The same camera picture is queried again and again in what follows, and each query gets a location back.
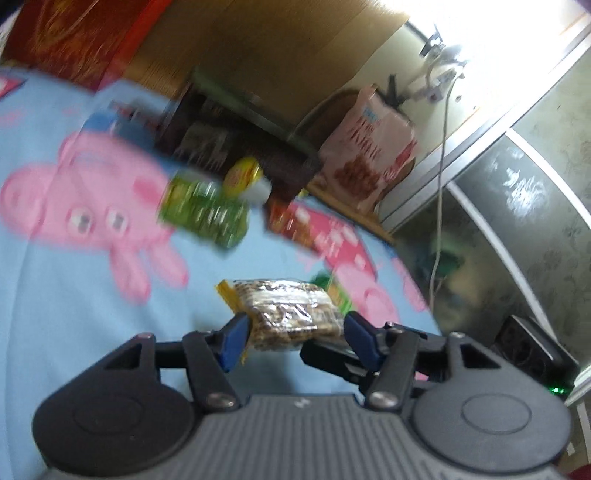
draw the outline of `blue bedsheet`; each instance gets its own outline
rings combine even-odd
[[[140,100],[161,111],[167,100],[129,82],[91,95],[38,73],[0,69],[26,78],[0,99],[0,183],[31,163],[54,166],[68,135],[79,132],[114,99]],[[378,280],[405,325],[437,332],[430,313],[408,300],[412,289],[395,254],[358,231]],[[244,241],[223,253],[185,232],[171,247],[184,259],[188,284],[172,288],[150,274],[146,301],[130,301],[113,279],[109,253],[28,241],[0,219],[0,478],[30,480],[44,465],[31,436],[31,419],[42,400],[114,347],[138,332],[158,340],[180,339],[193,329],[216,329],[231,312],[214,286],[224,278],[311,279],[322,261],[264,230],[253,211]],[[340,378],[303,365],[297,352],[255,352],[230,374],[242,397],[250,393],[354,392]],[[184,377],[163,380],[188,393]]]

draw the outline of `blurry object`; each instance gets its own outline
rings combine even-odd
[[[579,363],[537,322],[516,315],[505,320],[492,350],[564,400],[580,371]]]
[[[160,218],[222,248],[235,247],[248,230],[248,207],[221,196],[209,182],[175,176],[160,205]]]
[[[251,205],[263,205],[271,194],[271,183],[263,175],[255,157],[244,157],[230,168],[223,181],[227,197],[238,198]]]
[[[24,80],[0,74],[0,99],[20,87]]]
[[[268,229],[282,235],[295,243],[319,252],[314,246],[314,238],[311,235],[307,222],[299,220],[290,206],[280,200],[271,199],[267,203]]]
[[[274,194],[294,199],[320,170],[314,147],[273,113],[195,69],[168,113],[157,147],[189,166],[225,177],[243,157],[254,157]]]
[[[416,143],[410,122],[384,105],[375,87],[363,88],[320,148],[327,190],[360,213],[373,211],[411,161]]]
[[[398,307],[377,276],[349,262],[338,263],[333,274],[346,290],[355,310],[369,323],[375,327],[383,327],[388,322],[401,323]]]
[[[343,315],[312,283],[224,280],[216,289],[232,310],[249,314],[249,344],[259,350],[299,348],[306,340],[338,338],[343,333]]]
[[[3,57],[96,90],[119,49],[126,42],[137,48],[169,3],[30,0],[8,37]]]
[[[173,96],[195,65],[296,124],[399,28],[404,5],[175,0],[125,76]]]

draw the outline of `snack bag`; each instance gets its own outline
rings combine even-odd
[[[375,87],[361,89],[353,108],[320,147],[328,191],[361,213],[373,211],[413,158],[416,144],[410,122],[384,105]]]
[[[239,244],[248,230],[248,206],[244,202],[224,197],[214,183],[179,175],[168,184],[159,217],[224,249]]]
[[[259,350],[298,348],[313,338],[336,339],[343,315],[319,286],[294,280],[236,280],[217,292],[234,311],[247,312],[249,344]]]
[[[310,227],[299,220],[295,211],[290,207],[292,204],[286,204],[281,200],[270,199],[267,202],[267,211],[269,214],[267,228],[277,235],[302,245],[315,253],[320,251],[314,245],[314,238],[310,232]]]

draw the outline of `pink plastic bag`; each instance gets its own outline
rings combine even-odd
[[[375,87],[361,89],[320,147],[328,191],[362,213],[371,212],[412,159],[416,144],[410,122],[384,105]]]

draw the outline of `black device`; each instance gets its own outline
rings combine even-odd
[[[534,320],[507,318],[491,349],[554,395],[566,399],[573,391],[579,363]]]
[[[561,478],[552,463],[570,435],[563,403],[462,333],[376,329],[353,312],[350,350],[307,342],[304,361],[323,351],[325,367],[343,360],[334,373],[363,385],[363,403],[253,395],[242,405],[224,371],[247,338],[238,314],[220,332],[169,343],[140,334],[104,357],[34,416],[44,478]],[[186,369],[192,403],[160,383],[160,368]]]

